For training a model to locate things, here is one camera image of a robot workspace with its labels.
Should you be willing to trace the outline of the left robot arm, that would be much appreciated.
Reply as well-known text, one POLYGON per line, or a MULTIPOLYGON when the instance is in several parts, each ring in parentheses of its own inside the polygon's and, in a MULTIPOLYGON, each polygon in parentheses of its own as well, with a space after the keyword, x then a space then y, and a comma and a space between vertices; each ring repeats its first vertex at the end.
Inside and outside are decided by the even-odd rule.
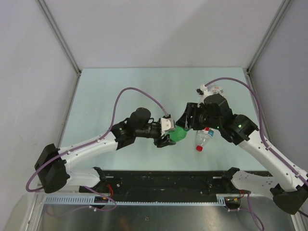
POLYGON ((65 186, 89 187, 99 193, 106 188, 103 171, 99 167, 76 169, 77 165, 127 147, 136 138, 153 139, 158 148, 173 145, 169 132, 174 130, 175 122, 170 115, 154 121, 148 109, 138 108, 130 117, 112 125, 105 135, 69 147, 45 146, 35 163, 35 170, 45 193, 57 192, 65 186))

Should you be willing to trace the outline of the clear bottle red label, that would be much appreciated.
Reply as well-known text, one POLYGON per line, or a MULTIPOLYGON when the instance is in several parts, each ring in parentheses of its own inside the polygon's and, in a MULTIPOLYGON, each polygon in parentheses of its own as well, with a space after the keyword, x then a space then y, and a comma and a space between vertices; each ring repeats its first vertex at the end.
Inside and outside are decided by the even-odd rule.
POLYGON ((213 138, 214 130, 211 128, 206 127, 203 130, 198 130, 195 135, 195 147, 200 145, 205 147, 205 145, 213 138))

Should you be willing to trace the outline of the red bottle cap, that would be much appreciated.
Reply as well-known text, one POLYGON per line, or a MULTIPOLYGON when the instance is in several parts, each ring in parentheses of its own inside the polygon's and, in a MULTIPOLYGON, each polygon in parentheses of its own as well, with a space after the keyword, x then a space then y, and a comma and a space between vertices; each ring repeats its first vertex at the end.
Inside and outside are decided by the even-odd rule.
POLYGON ((198 152, 201 152, 201 151, 203 150, 203 147, 200 146, 200 145, 197 145, 197 146, 196 146, 196 150, 197 150, 198 152))

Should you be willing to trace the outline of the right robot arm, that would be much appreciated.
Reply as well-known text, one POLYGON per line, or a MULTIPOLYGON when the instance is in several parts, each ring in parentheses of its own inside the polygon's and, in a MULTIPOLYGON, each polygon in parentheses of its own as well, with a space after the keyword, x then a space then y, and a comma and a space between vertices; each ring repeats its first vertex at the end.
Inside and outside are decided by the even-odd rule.
POLYGON ((307 172, 295 168, 247 116, 234 114, 223 96, 215 94, 200 103, 187 103, 176 125, 187 130, 206 127, 218 130, 223 139, 251 154, 271 174, 262 177, 232 167, 223 176, 225 192, 233 193, 239 189, 260 194, 291 215, 299 212, 307 200, 307 172))

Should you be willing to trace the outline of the green plastic bottle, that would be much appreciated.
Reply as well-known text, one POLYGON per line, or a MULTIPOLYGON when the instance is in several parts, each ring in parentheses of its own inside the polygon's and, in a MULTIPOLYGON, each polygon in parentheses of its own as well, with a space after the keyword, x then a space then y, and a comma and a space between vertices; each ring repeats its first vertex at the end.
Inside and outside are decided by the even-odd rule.
POLYGON ((184 129, 184 128, 179 127, 179 126, 175 126, 175 129, 173 131, 169 132, 169 136, 170 136, 170 139, 172 141, 179 142, 179 141, 186 138, 187 133, 188 133, 187 129, 184 129))

